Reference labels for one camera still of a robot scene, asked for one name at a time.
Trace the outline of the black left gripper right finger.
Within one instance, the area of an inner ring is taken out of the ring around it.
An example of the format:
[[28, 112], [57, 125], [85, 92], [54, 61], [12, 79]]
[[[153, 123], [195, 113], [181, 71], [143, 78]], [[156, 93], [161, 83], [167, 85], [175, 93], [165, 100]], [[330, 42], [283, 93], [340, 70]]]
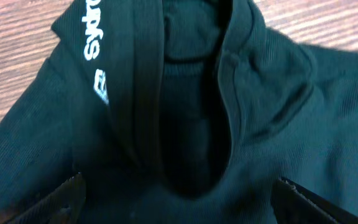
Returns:
[[358, 224], [357, 216], [284, 177], [273, 183], [270, 204], [278, 224]]

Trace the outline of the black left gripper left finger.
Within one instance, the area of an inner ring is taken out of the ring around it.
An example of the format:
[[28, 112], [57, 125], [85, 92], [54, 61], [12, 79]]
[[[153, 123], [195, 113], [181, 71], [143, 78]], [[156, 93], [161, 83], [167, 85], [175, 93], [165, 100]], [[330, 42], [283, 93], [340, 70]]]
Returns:
[[5, 224], [53, 224], [77, 222], [86, 200], [86, 182], [81, 173], [66, 180], [53, 192], [13, 216]]

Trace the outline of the black t-shirt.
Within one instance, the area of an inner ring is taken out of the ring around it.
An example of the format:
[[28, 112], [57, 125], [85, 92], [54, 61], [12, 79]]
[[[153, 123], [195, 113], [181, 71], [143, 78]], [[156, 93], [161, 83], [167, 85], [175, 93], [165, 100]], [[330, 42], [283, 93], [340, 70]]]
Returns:
[[284, 177], [358, 217], [358, 52], [252, 1], [75, 1], [0, 123], [0, 223], [81, 173], [76, 223], [275, 223]]

